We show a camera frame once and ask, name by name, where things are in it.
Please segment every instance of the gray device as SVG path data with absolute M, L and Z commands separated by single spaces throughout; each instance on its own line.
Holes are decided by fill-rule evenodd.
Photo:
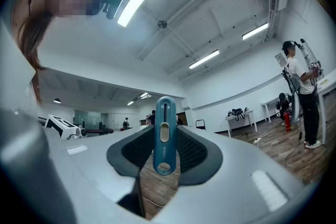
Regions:
M 148 221 L 139 172 L 153 137 L 142 126 L 62 140 L 19 111 L 0 110 L 0 165 L 47 223 L 287 223 L 316 187 L 252 144 L 178 126 L 179 188 Z

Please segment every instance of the long brown hair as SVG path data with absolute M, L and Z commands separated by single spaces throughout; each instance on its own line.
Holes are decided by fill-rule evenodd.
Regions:
M 41 103 L 41 97 L 37 71 L 44 70 L 45 68 L 41 66 L 38 60 L 37 48 L 54 18 L 48 11 L 32 14 L 24 21 L 19 30 L 19 32 L 23 30 L 19 40 L 19 48 L 30 65 L 36 70 L 31 86 L 38 103 Z

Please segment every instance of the woman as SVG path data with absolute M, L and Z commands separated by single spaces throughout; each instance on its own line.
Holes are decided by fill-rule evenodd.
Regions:
M 37 49 L 55 17 L 95 15 L 104 0 L 6 0 L 0 16 L 0 108 L 37 117 Z

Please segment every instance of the white table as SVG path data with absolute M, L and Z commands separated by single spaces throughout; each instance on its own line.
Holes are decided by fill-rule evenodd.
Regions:
M 257 124 L 256 124 L 256 122 L 254 121 L 254 117 L 253 117 L 253 109 L 248 110 L 248 111 L 244 112 L 243 114 L 244 114 L 245 116 L 248 115 L 248 119 L 249 119 L 249 121 L 250 121 L 250 125 L 251 125 L 251 126 L 252 126 L 252 121 L 253 121 L 253 123 L 254 123 L 254 127 L 255 127 L 255 129 L 256 129 L 256 133 L 257 133 L 258 130 L 257 130 Z M 235 116 L 230 116 L 230 117 L 226 117 L 226 118 L 225 118 L 225 120 L 226 120 L 226 122 L 227 122 L 227 131 L 229 132 L 229 137 L 231 137 L 231 133 L 230 133 L 231 128 L 230 128 L 229 121 L 230 121 L 230 120 L 233 120 L 234 118 L 235 118 Z
M 325 117 L 325 110 L 324 110 L 324 104 L 323 104 L 323 95 L 332 91 L 336 88 L 336 69 L 330 72 L 328 75 L 326 75 L 323 79 L 318 81 L 318 90 L 317 94 L 319 96 L 320 100 L 320 108 L 321 108 L 321 116 L 322 116 L 322 144 L 325 144 L 326 139 L 326 117 Z
M 269 115 L 269 111 L 268 111 L 268 105 L 272 104 L 272 103 L 275 103 L 279 101 L 279 97 L 275 97 L 274 99 L 268 101 L 268 102 L 265 102 L 265 103 L 261 103 L 261 105 L 264 105 L 265 106 L 265 110 L 266 110 L 266 114 L 265 114 L 265 121 L 267 121 L 267 118 L 268 118 L 268 121 L 269 123 L 271 123 L 271 117 Z

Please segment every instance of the wooden floor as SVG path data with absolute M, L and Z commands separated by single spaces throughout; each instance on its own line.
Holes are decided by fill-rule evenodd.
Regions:
M 335 148 L 336 91 L 332 91 L 324 99 L 324 106 L 327 116 L 326 144 L 314 150 L 304 147 L 305 128 L 303 127 L 303 118 L 301 117 L 302 140 L 298 148 L 287 158 L 286 168 L 302 180 L 304 184 L 317 181 L 322 177 Z M 247 143 L 253 143 L 256 138 L 261 137 L 261 141 L 259 142 L 260 150 L 284 166 L 286 157 L 298 145 L 300 126 L 295 126 L 290 132 L 286 132 L 285 126 L 281 126 L 282 121 L 279 118 L 273 118 L 271 121 L 271 123 L 268 121 L 258 123 L 258 133 L 255 133 L 254 126 L 247 126 L 239 130 L 232 130 L 231 135 L 234 139 L 246 141 Z M 318 139 L 322 140 L 321 117 Z M 155 216 L 161 210 L 160 206 L 163 207 L 166 205 L 174 196 L 178 188 L 178 177 L 180 175 L 179 163 L 174 173 L 168 176 L 160 176 L 154 171 L 152 162 L 153 158 L 151 155 L 140 172 L 142 196 L 159 205 L 154 205 L 143 199 L 147 219 Z

